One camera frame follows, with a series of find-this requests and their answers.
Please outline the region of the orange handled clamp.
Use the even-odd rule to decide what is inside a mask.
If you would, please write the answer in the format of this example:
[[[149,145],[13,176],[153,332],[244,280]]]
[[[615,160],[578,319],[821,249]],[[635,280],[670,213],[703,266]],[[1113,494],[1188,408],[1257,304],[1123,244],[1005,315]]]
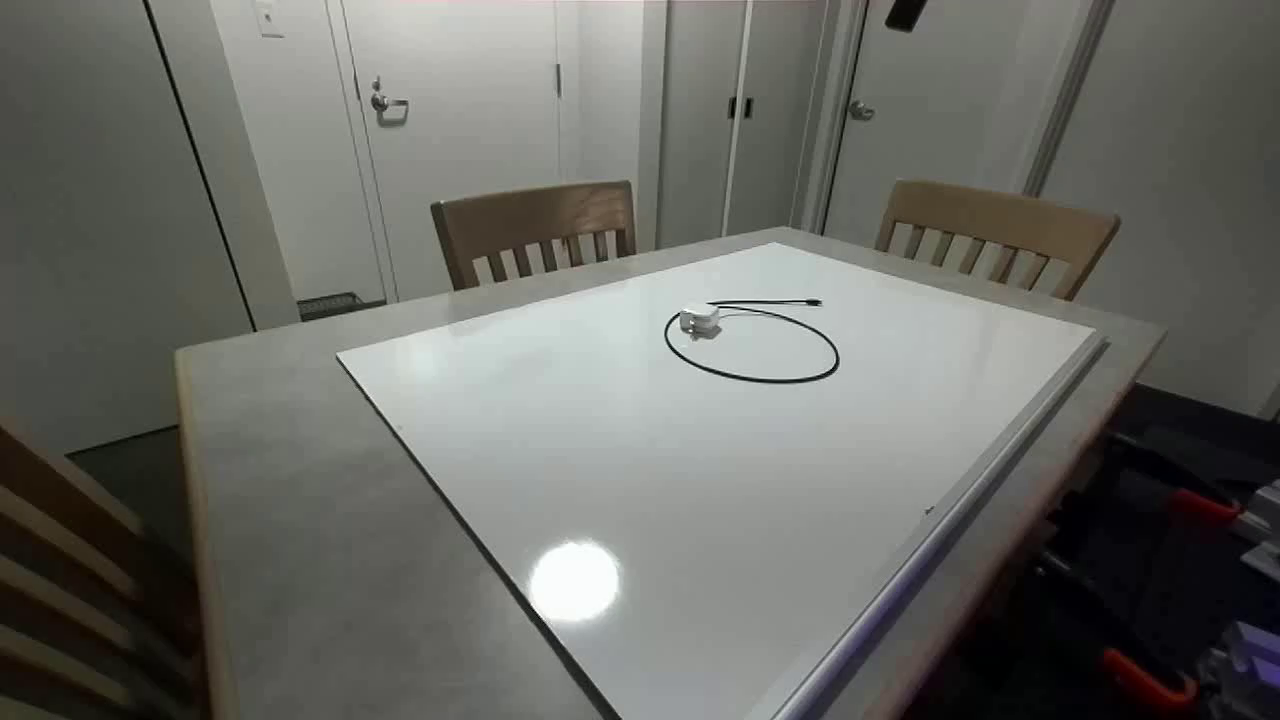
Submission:
[[[1153,646],[1146,646],[1075,566],[1058,553],[1039,553],[1037,578],[1086,629],[1098,667],[1128,700],[1160,720],[1188,720],[1196,714],[1201,685],[1174,659],[1165,659]]]
[[[1240,522],[1240,505],[1225,494],[1185,483],[1185,479],[1165,479],[1165,477],[1146,477],[1142,494],[1167,517],[1203,528],[1203,531],[1229,531]]]

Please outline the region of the white double cabinet door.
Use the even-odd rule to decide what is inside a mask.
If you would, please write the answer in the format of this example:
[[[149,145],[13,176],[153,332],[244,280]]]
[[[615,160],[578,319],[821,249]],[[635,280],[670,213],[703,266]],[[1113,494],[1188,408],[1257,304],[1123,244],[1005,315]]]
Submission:
[[[662,240],[797,216],[827,0],[672,0]]]

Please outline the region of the orange handled clamp lower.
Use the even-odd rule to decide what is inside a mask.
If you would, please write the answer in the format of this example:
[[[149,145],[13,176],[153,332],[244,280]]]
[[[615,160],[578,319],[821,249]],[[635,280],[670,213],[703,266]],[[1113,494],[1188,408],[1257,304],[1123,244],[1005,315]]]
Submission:
[[[1201,685],[1174,659],[1165,659],[1153,646],[1146,646],[1075,566],[1058,553],[1039,553],[1037,578],[1086,629],[1098,667],[1128,700],[1160,720],[1188,720],[1196,714]]]

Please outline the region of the orange handled clamp upper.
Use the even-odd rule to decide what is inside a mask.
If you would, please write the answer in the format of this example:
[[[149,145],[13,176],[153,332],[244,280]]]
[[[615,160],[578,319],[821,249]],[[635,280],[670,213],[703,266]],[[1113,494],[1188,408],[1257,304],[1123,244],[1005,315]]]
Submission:
[[[1146,477],[1142,494],[1167,517],[1203,528],[1203,531],[1229,531],[1240,522],[1240,505],[1225,494],[1185,483],[1185,479],[1165,479],[1165,477]]]

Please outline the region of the wooden chair back right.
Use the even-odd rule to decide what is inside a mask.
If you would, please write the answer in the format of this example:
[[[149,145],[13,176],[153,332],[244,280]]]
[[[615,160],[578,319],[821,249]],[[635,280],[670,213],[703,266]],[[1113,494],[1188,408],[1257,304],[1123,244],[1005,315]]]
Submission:
[[[890,252],[896,234],[908,234],[905,260],[920,258],[923,237],[938,237],[928,258],[940,268],[958,240],[968,240],[958,274],[971,276],[986,252],[998,252],[987,280],[1008,286],[1020,258],[1034,258],[1020,290],[1034,292],[1054,266],[1064,276],[1054,286],[1058,301],[1071,301],[1110,244],[1121,221],[1110,213],[1047,204],[1037,197],[940,184],[940,179],[899,179],[885,204],[877,252]]]

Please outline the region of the white light switch plate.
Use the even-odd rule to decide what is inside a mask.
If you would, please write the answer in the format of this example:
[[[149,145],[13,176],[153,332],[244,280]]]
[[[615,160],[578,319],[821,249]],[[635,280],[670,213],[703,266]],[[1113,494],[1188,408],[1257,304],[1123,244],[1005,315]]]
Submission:
[[[256,0],[256,24],[264,40],[286,40],[286,16],[277,0]]]

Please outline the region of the white whiteboard on table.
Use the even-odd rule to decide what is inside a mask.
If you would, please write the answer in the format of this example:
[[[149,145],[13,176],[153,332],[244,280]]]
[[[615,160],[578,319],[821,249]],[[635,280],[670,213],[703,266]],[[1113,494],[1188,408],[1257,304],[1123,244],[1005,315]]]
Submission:
[[[761,244],[341,363],[613,714],[752,720],[817,710],[1098,358]]]

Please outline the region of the wooden chair near left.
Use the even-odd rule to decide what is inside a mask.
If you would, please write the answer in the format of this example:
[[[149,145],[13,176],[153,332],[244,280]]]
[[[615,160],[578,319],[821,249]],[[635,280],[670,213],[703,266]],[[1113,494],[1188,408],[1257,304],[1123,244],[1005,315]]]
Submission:
[[[202,586],[136,512],[0,427],[3,720],[210,720]]]

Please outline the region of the white wall charger plug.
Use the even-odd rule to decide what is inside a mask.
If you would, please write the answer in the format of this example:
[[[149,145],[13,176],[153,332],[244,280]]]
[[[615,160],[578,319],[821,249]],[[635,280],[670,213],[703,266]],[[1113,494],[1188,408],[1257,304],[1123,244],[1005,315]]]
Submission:
[[[715,313],[677,313],[684,336],[708,342],[719,332]]]

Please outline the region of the wooden chair back left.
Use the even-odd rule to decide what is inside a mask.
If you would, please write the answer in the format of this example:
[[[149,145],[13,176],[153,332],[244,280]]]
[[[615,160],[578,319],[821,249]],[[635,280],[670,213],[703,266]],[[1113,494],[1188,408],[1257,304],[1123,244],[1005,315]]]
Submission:
[[[635,252],[632,184],[557,184],[441,201],[431,227],[452,290],[604,266]]]

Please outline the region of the wooden chair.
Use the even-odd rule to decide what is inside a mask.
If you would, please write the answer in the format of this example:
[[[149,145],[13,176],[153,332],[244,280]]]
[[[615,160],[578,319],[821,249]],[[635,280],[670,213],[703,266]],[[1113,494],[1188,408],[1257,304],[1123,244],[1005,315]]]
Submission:
[[[1064,276],[1054,286],[1058,301],[1071,301],[1110,244],[1121,221],[1110,213],[1047,204],[1037,197],[940,184],[940,179],[899,179],[885,204],[877,252],[890,252],[896,234],[908,234],[905,260],[920,258],[923,237],[938,237],[928,258],[940,268],[958,240],[968,240],[958,274],[971,276],[986,252],[998,252],[987,280],[1008,286],[1020,258],[1034,258],[1020,290],[1034,292],[1054,266]]]
[[[635,252],[632,184],[557,184],[441,201],[431,227],[452,290],[604,266]]]
[[[202,586],[136,512],[0,427],[3,720],[210,720]]]

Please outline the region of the white door right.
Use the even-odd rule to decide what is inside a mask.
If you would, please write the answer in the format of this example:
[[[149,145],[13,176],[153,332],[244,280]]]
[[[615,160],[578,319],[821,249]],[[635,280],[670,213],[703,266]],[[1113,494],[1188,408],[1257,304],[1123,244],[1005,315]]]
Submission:
[[[821,234],[874,244],[899,179],[1037,197],[1113,0],[856,0]]]

